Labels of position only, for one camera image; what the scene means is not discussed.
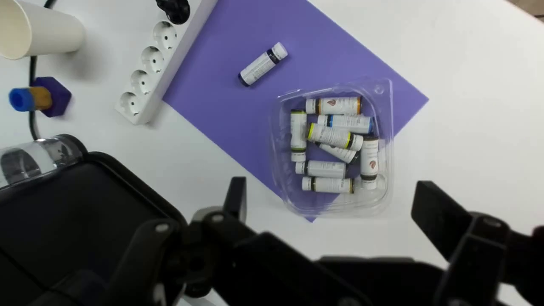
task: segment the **blue cap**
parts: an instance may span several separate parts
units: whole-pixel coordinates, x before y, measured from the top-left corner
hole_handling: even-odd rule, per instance
[[[33,110],[33,96],[27,89],[13,89],[10,93],[10,105],[18,113],[27,113]]]

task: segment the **small white cap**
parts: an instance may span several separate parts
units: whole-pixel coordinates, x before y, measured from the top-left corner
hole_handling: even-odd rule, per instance
[[[361,145],[363,145],[363,139],[360,135],[353,135],[350,150],[358,152],[361,150]]]
[[[305,115],[316,115],[316,111],[317,111],[317,101],[305,99]]]
[[[288,57],[282,43],[273,45],[271,54],[275,55],[276,60],[283,60]]]
[[[310,191],[310,178],[302,178],[302,191]]]
[[[305,152],[290,154],[290,162],[292,164],[305,164]]]
[[[293,174],[304,174],[305,164],[293,164]]]
[[[373,179],[373,181],[360,181],[360,186],[365,191],[375,191],[377,190],[377,179]]]
[[[326,127],[327,116],[317,116],[317,125]]]

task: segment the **white cylinder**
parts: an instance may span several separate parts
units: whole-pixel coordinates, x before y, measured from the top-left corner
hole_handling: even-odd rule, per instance
[[[309,178],[344,178],[344,164],[334,164],[334,162],[319,162],[310,161],[307,164],[295,164],[297,176],[309,176]]]
[[[353,195],[353,181],[329,178],[302,178],[302,191],[324,195]]]
[[[331,130],[319,125],[309,125],[307,142],[358,152],[361,149],[363,139],[348,132]]]
[[[0,0],[0,57],[72,54],[81,48],[84,30],[67,14],[33,4]]]
[[[329,145],[319,145],[319,149],[326,154],[329,154],[331,157],[341,161],[343,164],[351,164],[356,152],[351,150],[343,150],[343,149],[336,149],[336,147],[329,147]]]
[[[305,164],[305,152],[290,152],[292,164]]]
[[[237,79],[242,82],[242,86],[249,88],[254,82],[258,82],[258,79],[266,76],[275,65],[278,65],[287,57],[288,57],[288,54],[283,48],[283,45],[276,43],[276,45],[273,45],[273,48],[266,50],[253,64],[249,64],[246,69],[242,69],[239,72]]]
[[[358,116],[361,115],[361,98],[358,96],[305,99],[305,113]]]
[[[305,113],[290,111],[290,150],[305,150]]]
[[[363,181],[372,181],[377,176],[377,150],[378,140],[367,139],[360,150],[360,178]]]
[[[350,133],[370,135],[372,118],[363,116],[319,116],[317,125]]]

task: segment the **electrical outlet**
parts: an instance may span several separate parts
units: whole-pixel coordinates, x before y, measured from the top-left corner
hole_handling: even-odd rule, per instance
[[[125,115],[139,116],[137,98],[132,93],[125,93],[120,98],[120,108]]]
[[[152,91],[151,79],[142,71],[134,72],[130,81],[137,93],[142,96],[147,96]]]
[[[208,20],[215,0],[188,0],[190,20],[181,26],[156,20],[140,47],[129,82],[115,105],[117,113],[132,125],[149,123],[176,71]]]
[[[176,31],[168,23],[159,23],[154,30],[154,37],[159,42],[161,48],[171,52],[176,43]]]
[[[164,57],[154,47],[149,47],[142,52],[142,62],[152,74],[161,74],[164,69]]]

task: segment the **screw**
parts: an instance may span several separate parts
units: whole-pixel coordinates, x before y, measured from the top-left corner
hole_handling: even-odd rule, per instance
[[[356,300],[353,300],[353,298],[343,298],[343,300],[338,302],[336,306],[360,306],[360,303]]]
[[[159,224],[159,225],[154,227],[156,234],[164,234],[168,230],[169,230],[169,227],[166,224]]]
[[[224,222],[224,215],[217,213],[214,217],[210,217],[210,222],[212,224],[222,224]]]

